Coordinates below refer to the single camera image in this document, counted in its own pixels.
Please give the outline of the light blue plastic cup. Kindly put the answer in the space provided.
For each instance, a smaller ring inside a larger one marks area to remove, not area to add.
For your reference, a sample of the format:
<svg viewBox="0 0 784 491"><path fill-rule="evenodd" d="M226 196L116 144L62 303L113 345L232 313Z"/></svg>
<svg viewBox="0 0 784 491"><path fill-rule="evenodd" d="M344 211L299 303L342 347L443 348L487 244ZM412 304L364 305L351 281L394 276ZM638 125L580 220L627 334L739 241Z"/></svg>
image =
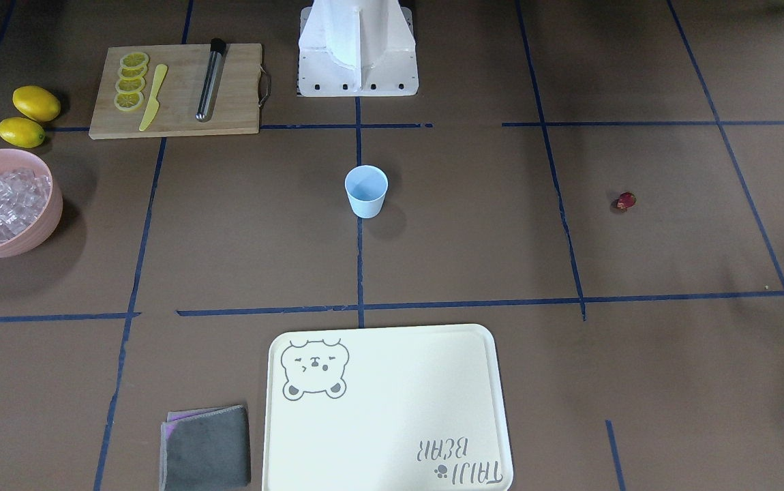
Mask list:
<svg viewBox="0 0 784 491"><path fill-rule="evenodd" d="M382 211L389 180L376 166L360 165L346 174L344 187L352 212L369 220Z"/></svg>

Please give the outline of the cream bear tray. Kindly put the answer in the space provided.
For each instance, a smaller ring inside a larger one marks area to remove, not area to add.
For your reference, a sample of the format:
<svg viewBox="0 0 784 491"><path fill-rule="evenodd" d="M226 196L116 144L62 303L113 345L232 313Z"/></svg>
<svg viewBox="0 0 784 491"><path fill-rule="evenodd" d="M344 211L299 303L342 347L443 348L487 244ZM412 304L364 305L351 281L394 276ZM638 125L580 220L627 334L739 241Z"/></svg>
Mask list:
<svg viewBox="0 0 784 491"><path fill-rule="evenodd" d="M486 327L293 331L268 361L262 489L511 489Z"/></svg>

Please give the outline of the wooden cutting board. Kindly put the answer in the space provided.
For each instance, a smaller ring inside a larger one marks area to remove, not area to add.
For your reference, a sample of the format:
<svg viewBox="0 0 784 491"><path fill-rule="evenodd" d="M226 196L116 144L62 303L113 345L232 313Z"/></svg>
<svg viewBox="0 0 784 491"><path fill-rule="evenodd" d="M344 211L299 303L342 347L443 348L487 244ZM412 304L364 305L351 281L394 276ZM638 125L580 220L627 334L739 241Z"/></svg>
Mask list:
<svg viewBox="0 0 784 491"><path fill-rule="evenodd" d="M155 67L158 64L168 66L157 96L160 109L146 130L139 128L146 106L128 112L115 106L115 84L120 77L120 59L132 52L144 52L149 56L149 69L144 74L144 96L150 94ZM227 44L209 120L201 122L196 118L196 112L208 60L208 44L109 48L100 76L89 136L93 140L106 140L257 134L260 106L266 98L259 93L259 81L263 75L262 44Z"/></svg>

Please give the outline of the red strawberry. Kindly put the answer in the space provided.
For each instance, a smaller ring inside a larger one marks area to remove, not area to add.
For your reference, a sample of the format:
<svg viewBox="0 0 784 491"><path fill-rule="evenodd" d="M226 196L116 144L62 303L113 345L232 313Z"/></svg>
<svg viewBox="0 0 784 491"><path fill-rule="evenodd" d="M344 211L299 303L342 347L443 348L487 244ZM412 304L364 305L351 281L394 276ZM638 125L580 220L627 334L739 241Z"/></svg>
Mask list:
<svg viewBox="0 0 784 491"><path fill-rule="evenodd" d="M628 211L636 205L636 195L631 192L623 192L614 200L614 208L619 212Z"/></svg>

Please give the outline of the steel muddler black tip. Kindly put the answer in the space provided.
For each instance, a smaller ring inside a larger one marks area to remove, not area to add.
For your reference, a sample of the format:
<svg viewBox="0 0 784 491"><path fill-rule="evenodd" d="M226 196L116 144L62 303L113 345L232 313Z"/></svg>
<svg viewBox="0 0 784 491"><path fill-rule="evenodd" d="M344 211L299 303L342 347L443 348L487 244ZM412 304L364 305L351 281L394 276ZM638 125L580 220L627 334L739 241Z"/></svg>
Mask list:
<svg viewBox="0 0 784 491"><path fill-rule="evenodd" d="M220 81L226 48L227 43L221 38L212 38L209 43L208 64L195 114L195 119L198 122L206 122L211 118L215 91L217 91L218 81Z"/></svg>

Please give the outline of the grey folded cloth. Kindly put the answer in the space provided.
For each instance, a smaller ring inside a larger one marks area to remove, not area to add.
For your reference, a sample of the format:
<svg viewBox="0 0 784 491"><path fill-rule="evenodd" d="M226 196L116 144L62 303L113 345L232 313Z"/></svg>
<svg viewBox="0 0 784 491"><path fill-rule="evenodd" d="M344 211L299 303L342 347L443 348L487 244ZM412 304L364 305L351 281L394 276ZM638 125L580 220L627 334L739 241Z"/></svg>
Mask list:
<svg viewBox="0 0 784 491"><path fill-rule="evenodd" d="M160 426L160 490L233 490L251 480L247 410L168 411Z"/></svg>

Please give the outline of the yellow plastic knife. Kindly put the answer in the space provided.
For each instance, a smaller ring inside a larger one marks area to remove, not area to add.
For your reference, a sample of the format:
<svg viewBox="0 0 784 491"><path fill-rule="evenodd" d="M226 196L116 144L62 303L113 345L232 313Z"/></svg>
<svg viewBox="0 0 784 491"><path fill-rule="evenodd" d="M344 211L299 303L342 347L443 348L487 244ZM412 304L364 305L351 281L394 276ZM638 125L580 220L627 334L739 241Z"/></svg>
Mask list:
<svg viewBox="0 0 784 491"><path fill-rule="evenodd" d="M138 126L139 132L148 130L149 126L155 120L155 116L160 109L158 95L162 88L162 84L164 84L164 79L167 73L168 66L166 64L158 64L155 66L154 75L150 86L149 99L146 102L146 108Z"/></svg>

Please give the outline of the lemon slice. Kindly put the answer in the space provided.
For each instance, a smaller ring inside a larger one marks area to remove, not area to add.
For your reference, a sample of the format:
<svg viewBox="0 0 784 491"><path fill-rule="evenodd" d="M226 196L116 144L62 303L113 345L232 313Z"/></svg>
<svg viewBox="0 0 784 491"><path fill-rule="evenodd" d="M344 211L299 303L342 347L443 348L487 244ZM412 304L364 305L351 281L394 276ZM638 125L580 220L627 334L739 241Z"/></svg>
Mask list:
<svg viewBox="0 0 784 491"><path fill-rule="evenodd" d="M148 65L149 55L144 52L132 52L125 54L119 60L120 68L127 70L137 70Z"/></svg>
<svg viewBox="0 0 784 491"><path fill-rule="evenodd" d="M121 112L132 112L142 108L144 95L142 92L117 93L112 102L114 102L114 106L117 110L120 110Z"/></svg>
<svg viewBox="0 0 784 491"><path fill-rule="evenodd" d="M131 94L131 93L142 92L145 86L146 86L146 80L142 76L136 78L120 77L117 80L117 84L115 84L115 89L117 90L117 93Z"/></svg>
<svg viewBox="0 0 784 491"><path fill-rule="evenodd" d="M148 66L121 66L118 71L121 80L140 80L148 72Z"/></svg>

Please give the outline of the yellow lemon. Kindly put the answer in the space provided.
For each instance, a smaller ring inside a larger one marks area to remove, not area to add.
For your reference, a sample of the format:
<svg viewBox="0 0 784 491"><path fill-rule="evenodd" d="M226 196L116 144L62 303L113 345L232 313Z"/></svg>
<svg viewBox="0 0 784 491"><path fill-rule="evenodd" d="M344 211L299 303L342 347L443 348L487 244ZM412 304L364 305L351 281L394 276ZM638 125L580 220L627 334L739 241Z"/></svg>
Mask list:
<svg viewBox="0 0 784 491"><path fill-rule="evenodd" d="M46 131L34 120L11 117L0 121L0 137L18 148L32 149L46 142Z"/></svg>
<svg viewBox="0 0 784 491"><path fill-rule="evenodd" d="M49 122L61 114L61 100L40 86L23 86L12 93L12 103L30 120Z"/></svg>

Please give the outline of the pink bowl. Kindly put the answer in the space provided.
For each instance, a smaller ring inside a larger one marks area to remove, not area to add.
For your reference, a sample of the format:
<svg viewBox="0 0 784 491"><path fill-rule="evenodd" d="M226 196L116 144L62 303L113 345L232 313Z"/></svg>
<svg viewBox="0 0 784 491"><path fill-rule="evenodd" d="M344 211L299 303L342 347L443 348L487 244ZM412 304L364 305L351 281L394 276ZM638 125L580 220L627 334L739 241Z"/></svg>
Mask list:
<svg viewBox="0 0 784 491"><path fill-rule="evenodd" d="M23 167L30 168L37 174L51 177L51 196L40 216L27 230L19 233L13 239L0 243L0 258L24 254L36 248L52 235L61 221L63 196L59 184L52 177L52 172L43 159L24 150L0 149L0 173Z"/></svg>

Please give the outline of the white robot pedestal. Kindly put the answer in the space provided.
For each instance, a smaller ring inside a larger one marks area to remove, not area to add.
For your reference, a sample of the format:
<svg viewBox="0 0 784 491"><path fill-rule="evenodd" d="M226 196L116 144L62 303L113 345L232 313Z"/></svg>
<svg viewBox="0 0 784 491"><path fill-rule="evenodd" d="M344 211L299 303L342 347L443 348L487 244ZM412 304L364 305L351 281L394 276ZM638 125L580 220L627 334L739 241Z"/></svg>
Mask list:
<svg viewBox="0 0 784 491"><path fill-rule="evenodd" d="M314 1L301 10L297 92L408 97L419 89L411 9L398 1Z"/></svg>

